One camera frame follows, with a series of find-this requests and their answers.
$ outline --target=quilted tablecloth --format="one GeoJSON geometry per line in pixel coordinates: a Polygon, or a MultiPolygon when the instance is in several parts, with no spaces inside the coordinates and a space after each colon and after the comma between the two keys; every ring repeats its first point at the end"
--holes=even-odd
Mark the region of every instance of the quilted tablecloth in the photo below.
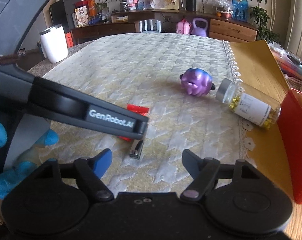
{"type": "Polygon", "coordinates": [[[201,68],[218,88],[224,78],[234,78],[230,55],[225,42],[193,35],[132,33],[94,41],[44,78],[124,108],[150,107],[141,159],[129,158],[131,143],[116,136],[57,122],[51,128],[60,140],[40,149],[40,158],[70,163],[110,148],[113,162],[102,180],[114,194],[180,194],[191,182],[181,162],[183,149],[222,163],[240,158],[239,117],[215,100],[215,91],[195,98],[182,90],[179,80],[188,68],[201,68]]]}

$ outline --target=purple pig figurine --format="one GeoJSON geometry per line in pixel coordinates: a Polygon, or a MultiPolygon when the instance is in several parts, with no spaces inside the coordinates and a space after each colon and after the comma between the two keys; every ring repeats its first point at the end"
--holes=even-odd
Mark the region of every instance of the purple pig figurine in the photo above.
{"type": "Polygon", "coordinates": [[[215,90],[212,77],[199,68],[189,68],[180,76],[180,79],[182,88],[187,91],[188,95],[199,97],[208,94],[210,90],[215,90]]]}

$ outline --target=purple kettlebell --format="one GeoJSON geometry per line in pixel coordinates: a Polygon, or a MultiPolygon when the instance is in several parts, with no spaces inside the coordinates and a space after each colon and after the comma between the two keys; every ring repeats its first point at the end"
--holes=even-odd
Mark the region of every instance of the purple kettlebell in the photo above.
{"type": "Polygon", "coordinates": [[[191,32],[191,35],[207,37],[207,29],[208,29],[208,25],[209,25],[207,20],[202,19],[202,18],[194,18],[192,21],[192,25],[193,25],[193,30],[191,32]],[[196,21],[205,22],[206,23],[205,28],[197,27],[195,24],[196,21]]]}
{"type": "Polygon", "coordinates": [[[180,75],[181,86],[187,91],[188,95],[202,96],[215,90],[212,77],[206,71],[199,68],[189,68],[184,74],[180,75]]]}

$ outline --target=drawer handle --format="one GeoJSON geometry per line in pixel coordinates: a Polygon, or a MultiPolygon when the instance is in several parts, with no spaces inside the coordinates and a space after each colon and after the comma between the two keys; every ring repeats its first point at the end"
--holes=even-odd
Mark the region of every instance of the drawer handle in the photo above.
{"type": "Polygon", "coordinates": [[[233,30],[233,31],[236,31],[237,33],[240,33],[240,31],[239,31],[239,30],[237,30],[237,29],[232,29],[232,28],[229,28],[229,30],[233,30]]]}

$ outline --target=bottle cap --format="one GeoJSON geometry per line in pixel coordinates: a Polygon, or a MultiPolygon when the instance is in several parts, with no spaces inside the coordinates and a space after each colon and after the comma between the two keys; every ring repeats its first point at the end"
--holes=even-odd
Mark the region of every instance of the bottle cap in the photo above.
{"type": "Polygon", "coordinates": [[[224,80],[222,80],[219,89],[217,90],[217,93],[215,94],[215,99],[222,102],[225,93],[227,92],[228,87],[230,86],[230,84],[232,83],[231,80],[225,78],[224,80]]]}

